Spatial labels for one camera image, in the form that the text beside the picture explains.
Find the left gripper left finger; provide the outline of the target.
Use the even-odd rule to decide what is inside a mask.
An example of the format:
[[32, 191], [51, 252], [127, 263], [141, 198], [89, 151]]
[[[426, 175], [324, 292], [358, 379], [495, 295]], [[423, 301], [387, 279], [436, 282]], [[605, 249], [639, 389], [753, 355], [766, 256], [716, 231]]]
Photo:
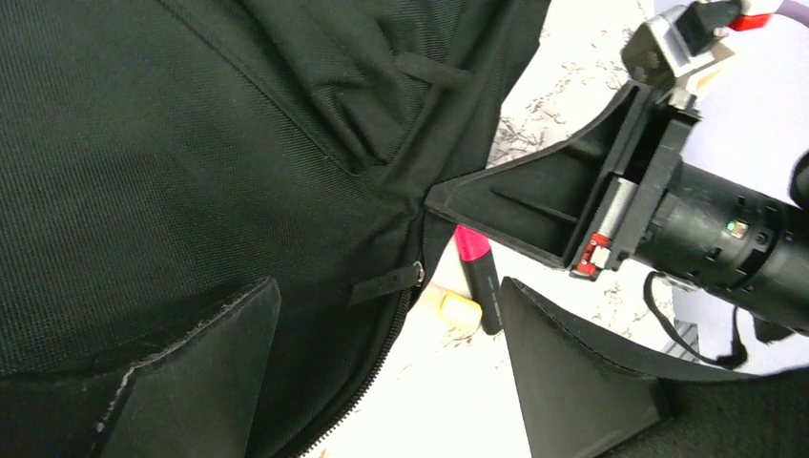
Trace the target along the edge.
[[264, 279], [93, 358], [1, 380], [5, 457], [242, 457], [280, 309]]

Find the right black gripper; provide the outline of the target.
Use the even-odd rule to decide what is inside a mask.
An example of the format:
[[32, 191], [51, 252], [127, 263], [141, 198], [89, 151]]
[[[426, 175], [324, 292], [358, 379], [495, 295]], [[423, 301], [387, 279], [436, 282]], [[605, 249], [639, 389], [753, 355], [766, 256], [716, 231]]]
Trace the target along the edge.
[[698, 110], [653, 111], [656, 89], [625, 84], [569, 139], [431, 188], [425, 205], [546, 266], [595, 281], [647, 233]]

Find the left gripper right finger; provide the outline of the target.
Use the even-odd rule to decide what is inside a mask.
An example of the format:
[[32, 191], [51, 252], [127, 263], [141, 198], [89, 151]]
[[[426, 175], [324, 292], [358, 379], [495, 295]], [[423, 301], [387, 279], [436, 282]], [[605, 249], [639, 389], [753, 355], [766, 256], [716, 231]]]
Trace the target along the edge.
[[512, 372], [535, 457], [804, 457], [808, 372], [693, 364], [501, 285]]

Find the black backpack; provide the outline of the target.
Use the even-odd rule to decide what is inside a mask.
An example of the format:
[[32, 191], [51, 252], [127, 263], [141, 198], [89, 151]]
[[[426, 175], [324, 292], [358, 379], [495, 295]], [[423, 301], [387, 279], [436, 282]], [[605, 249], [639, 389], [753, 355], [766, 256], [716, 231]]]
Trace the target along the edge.
[[370, 387], [453, 232], [546, 1], [5, 1], [1, 380], [280, 291], [246, 453]]

